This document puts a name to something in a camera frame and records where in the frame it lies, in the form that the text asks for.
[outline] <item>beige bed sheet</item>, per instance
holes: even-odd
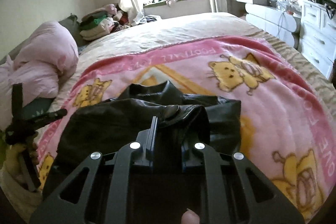
[[[316,90],[325,110],[331,114],[330,119],[336,121],[336,90],[332,84],[294,48],[228,13],[207,13],[161,20],[132,27],[92,42],[79,57],[76,73],[60,89],[50,110],[55,111],[62,106],[82,72],[98,60],[223,35],[266,39]]]

